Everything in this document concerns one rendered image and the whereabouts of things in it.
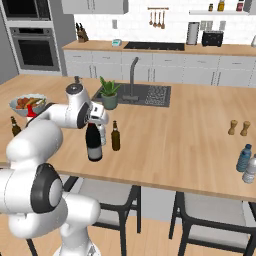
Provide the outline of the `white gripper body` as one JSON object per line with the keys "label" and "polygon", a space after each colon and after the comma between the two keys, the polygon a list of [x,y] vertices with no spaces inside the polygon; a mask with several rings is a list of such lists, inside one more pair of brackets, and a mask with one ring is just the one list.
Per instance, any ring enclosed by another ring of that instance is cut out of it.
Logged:
{"label": "white gripper body", "polygon": [[91,121],[95,124],[106,125],[109,121],[108,113],[103,105],[93,102],[91,110]]}

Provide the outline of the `green plant in grey pot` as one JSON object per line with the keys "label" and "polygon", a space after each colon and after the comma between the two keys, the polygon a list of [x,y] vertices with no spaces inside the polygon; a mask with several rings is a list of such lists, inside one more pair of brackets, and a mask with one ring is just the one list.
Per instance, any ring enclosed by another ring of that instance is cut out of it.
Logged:
{"label": "green plant in grey pot", "polygon": [[118,104],[117,91],[120,88],[120,85],[116,85],[115,81],[106,82],[103,77],[100,77],[100,82],[102,84],[100,94],[102,96],[104,108],[107,110],[115,109]]}

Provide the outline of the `small clear plastic bottle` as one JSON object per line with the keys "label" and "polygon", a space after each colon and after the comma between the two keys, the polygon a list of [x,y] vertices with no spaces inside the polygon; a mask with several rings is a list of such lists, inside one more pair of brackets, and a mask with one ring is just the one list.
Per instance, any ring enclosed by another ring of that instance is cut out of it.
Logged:
{"label": "small clear plastic bottle", "polygon": [[101,137],[101,145],[106,145],[106,129],[105,125],[101,124],[98,126],[98,130],[100,132]]}

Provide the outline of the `brown glass beer bottle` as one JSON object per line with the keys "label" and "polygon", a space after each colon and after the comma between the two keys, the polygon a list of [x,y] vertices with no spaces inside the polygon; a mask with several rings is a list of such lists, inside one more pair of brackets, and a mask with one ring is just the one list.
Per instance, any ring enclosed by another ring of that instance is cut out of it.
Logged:
{"label": "brown glass beer bottle", "polygon": [[18,126],[14,117],[11,117],[11,122],[12,122],[12,133],[14,136],[16,136],[21,132],[21,128]]}
{"label": "brown glass beer bottle", "polygon": [[118,131],[117,122],[113,122],[113,131],[111,133],[112,149],[118,151],[120,149],[120,132]]}

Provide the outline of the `dark glass wine bottle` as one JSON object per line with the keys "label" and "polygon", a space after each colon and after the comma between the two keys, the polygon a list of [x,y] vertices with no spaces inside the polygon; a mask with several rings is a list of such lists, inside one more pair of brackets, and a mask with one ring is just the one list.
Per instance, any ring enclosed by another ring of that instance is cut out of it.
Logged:
{"label": "dark glass wine bottle", "polygon": [[86,146],[88,159],[96,162],[102,159],[101,137],[94,123],[89,123],[86,130]]}

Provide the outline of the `grey sink tap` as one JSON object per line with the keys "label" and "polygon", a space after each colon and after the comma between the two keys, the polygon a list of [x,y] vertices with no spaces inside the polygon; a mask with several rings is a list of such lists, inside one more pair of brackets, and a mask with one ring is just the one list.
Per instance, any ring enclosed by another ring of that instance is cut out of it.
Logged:
{"label": "grey sink tap", "polygon": [[122,98],[123,100],[128,100],[128,101],[138,101],[139,96],[136,96],[133,93],[133,87],[134,87],[134,71],[135,71],[135,65],[137,64],[139,58],[135,57],[133,60],[131,67],[130,67],[130,94],[129,95],[123,95]]}

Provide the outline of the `dark sink basin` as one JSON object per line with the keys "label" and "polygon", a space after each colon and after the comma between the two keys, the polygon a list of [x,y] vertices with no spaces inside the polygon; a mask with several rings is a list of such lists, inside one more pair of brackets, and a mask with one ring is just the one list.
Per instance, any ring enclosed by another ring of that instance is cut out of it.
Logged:
{"label": "dark sink basin", "polygon": [[161,85],[134,84],[133,95],[138,97],[137,101],[124,100],[124,95],[130,94],[130,85],[120,83],[117,90],[119,104],[169,107],[171,97],[171,87]]}

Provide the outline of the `bowl of fruit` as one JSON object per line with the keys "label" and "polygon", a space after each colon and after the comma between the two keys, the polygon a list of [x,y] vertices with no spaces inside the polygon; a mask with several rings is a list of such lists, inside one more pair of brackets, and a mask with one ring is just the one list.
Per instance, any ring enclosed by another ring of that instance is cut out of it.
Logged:
{"label": "bowl of fruit", "polygon": [[22,117],[28,114],[27,106],[30,105],[34,113],[41,112],[46,105],[47,98],[43,94],[24,94],[12,99],[9,103],[11,109]]}

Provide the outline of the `wooden knife block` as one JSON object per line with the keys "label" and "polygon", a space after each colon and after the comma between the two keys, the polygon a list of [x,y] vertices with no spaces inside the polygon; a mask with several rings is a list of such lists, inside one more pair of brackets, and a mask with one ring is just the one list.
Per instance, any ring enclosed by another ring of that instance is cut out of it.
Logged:
{"label": "wooden knife block", "polygon": [[76,30],[79,43],[87,42],[89,40],[87,33],[81,23],[76,24]]}

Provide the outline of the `grey lower cupboard run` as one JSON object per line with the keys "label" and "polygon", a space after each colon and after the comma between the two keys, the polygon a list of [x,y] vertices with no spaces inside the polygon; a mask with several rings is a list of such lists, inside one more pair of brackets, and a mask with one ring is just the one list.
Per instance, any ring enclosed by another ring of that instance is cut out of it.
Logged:
{"label": "grey lower cupboard run", "polygon": [[69,76],[199,85],[256,86],[256,57],[65,50]]}

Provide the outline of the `black hob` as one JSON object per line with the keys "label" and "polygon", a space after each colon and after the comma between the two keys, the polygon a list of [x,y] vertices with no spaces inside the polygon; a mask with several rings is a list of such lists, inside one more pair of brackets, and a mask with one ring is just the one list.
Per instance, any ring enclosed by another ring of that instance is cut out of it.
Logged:
{"label": "black hob", "polygon": [[174,50],[184,51],[184,43],[166,43],[166,42],[135,42],[130,41],[124,49],[136,50]]}

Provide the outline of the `black stool with grey seat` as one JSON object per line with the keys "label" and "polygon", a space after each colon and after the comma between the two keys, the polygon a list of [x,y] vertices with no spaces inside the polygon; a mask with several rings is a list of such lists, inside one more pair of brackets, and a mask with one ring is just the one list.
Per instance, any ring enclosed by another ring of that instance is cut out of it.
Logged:
{"label": "black stool with grey seat", "polygon": [[256,226],[246,225],[242,201],[176,192],[169,238],[176,218],[182,220],[178,256],[185,255],[188,244],[253,256]]}
{"label": "black stool with grey seat", "polygon": [[78,192],[100,202],[95,226],[119,231],[121,256],[127,256],[126,221],[131,210],[137,212],[137,232],[141,232],[141,187],[84,178]]}

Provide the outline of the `grey upper cupboards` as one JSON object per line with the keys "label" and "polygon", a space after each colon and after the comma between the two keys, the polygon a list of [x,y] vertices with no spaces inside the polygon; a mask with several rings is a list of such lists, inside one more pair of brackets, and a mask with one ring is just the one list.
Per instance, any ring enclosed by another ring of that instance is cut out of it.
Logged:
{"label": "grey upper cupboards", "polygon": [[128,0],[62,0],[64,14],[126,14]]}

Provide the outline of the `white paper towel roll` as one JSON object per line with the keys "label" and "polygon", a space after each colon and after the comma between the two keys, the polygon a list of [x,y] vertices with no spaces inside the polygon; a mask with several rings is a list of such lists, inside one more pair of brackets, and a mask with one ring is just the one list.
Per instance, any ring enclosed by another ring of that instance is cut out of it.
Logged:
{"label": "white paper towel roll", "polygon": [[196,45],[199,33],[199,22],[189,22],[188,23],[188,30],[187,30],[187,45]]}

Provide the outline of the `built-in microwave oven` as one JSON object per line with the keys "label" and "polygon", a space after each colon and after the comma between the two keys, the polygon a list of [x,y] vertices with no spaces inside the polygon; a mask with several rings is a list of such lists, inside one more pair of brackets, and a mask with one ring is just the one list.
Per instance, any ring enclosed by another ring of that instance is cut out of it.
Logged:
{"label": "built-in microwave oven", "polygon": [[2,0],[8,19],[50,21],[48,0]]}

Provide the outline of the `wooden shaker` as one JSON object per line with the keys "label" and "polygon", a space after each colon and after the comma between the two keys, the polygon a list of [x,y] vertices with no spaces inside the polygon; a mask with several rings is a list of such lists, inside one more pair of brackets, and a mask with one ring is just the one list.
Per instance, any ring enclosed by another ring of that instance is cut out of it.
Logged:
{"label": "wooden shaker", "polygon": [[237,120],[231,120],[230,128],[228,130],[229,135],[234,135],[235,134],[235,127],[237,126],[237,124],[238,124]]}
{"label": "wooden shaker", "polygon": [[251,125],[251,123],[249,121],[244,121],[243,122],[243,128],[240,132],[241,136],[247,136],[248,129],[249,129],[250,125]]}

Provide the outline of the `black toaster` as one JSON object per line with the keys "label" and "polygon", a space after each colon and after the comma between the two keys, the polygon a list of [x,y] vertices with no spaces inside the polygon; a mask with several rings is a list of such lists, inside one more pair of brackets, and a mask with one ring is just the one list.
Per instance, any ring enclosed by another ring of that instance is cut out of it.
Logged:
{"label": "black toaster", "polygon": [[223,31],[204,31],[202,35],[202,46],[217,46],[220,47],[223,42]]}

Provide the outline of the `blue plastic bottle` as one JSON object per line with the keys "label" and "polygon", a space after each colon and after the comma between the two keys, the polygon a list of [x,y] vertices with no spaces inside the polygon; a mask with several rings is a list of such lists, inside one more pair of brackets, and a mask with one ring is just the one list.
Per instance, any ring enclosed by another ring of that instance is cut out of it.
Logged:
{"label": "blue plastic bottle", "polygon": [[240,152],[237,164],[236,164],[236,170],[238,172],[244,172],[246,170],[246,167],[249,163],[249,160],[251,158],[251,144],[246,144],[244,149]]}

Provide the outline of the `large clear plastic bottle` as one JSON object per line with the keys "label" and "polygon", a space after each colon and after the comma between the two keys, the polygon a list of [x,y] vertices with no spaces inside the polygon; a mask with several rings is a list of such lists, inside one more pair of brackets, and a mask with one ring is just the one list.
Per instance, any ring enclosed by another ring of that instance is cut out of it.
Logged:
{"label": "large clear plastic bottle", "polygon": [[242,180],[251,184],[254,181],[256,175],[256,154],[249,160],[245,172],[243,173]]}

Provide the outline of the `steel wall oven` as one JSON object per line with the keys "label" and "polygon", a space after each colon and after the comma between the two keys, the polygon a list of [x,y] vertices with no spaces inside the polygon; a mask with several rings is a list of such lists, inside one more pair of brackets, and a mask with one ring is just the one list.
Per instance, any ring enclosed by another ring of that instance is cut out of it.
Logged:
{"label": "steel wall oven", "polygon": [[59,71],[51,28],[11,27],[10,32],[21,69]]}

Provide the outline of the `white wall shelf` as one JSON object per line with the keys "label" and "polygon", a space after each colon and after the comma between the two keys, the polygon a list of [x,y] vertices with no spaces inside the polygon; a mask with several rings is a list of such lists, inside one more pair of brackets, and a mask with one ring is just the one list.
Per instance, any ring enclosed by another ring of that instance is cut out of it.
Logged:
{"label": "white wall shelf", "polygon": [[248,16],[249,13],[248,12],[244,12],[244,11],[202,11],[202,10],[189,10],[189,14],[190,15],[240,15],[240,16]]}

